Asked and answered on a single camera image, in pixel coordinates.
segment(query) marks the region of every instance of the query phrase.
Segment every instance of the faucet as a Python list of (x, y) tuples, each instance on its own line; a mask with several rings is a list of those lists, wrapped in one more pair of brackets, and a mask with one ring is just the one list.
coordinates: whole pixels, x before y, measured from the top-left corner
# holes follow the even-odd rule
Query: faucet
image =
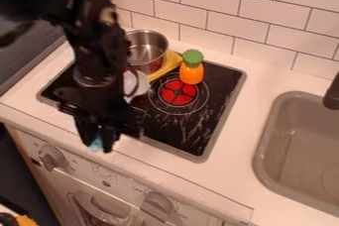
[(330, 110), (339, 110), (339, 72), (327, 89), (322, 100), (323, 105)]

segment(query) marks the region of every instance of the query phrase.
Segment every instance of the black stovetop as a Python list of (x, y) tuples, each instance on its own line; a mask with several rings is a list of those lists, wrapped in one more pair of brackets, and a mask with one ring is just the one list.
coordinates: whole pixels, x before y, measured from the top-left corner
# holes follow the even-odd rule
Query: black stovetop
[[(145, 136), (197, 157), (204, 154), (243, 75), (211, 62), (205, 62), (204, 67), (204, 80), (197, 85), (182, 83), (177, 68), (154, 81), (147, 96), (132, 102), (147, 112)], [(71, 66), (42, 96), (57, 101), (57, 87), (74, 85)]]

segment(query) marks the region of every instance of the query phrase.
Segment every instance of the stove knob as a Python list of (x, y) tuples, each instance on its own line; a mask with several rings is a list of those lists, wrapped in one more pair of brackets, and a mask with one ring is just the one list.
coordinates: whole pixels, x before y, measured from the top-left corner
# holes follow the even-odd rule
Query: stove knob
[(174, 212), (174, 205), (164, 195), (156, 192), (150, 192), (147, 194), (141, 206), (141, 210), (163, 222), (166, 222), (169, 216)]
[(44, 145), (40, 149), (39, 158), (48, 171), (52, 171), (55, 168), (66, 169), (68, 166), (68, 161), (63, 153), (51, 145)]

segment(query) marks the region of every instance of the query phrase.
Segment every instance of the toy stove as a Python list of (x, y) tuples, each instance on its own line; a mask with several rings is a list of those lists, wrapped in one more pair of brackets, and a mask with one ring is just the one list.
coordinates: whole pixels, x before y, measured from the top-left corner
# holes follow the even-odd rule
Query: toy stove
[[(155, 80), (147, 95), (132, 101), (134, 107), (146, 112), (142, 141), (196, 162), (208, 157), (245, 75), (207, 61), (204, 67), (204, 80), (197, 85), (184, 84), (176, 68)], [(71, 66), (42, 96), (56, 101), (54, 90), (73, 84)]]

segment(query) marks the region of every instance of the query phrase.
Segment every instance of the red burner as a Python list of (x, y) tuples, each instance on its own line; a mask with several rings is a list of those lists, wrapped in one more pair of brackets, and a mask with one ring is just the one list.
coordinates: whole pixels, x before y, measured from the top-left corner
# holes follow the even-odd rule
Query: red burner
[(172, 106), (185, 106), (194, 101), (197, 89), (194, 85), (183, 83), (181, 80), (171, 80), (163, 84), (160, 97)]

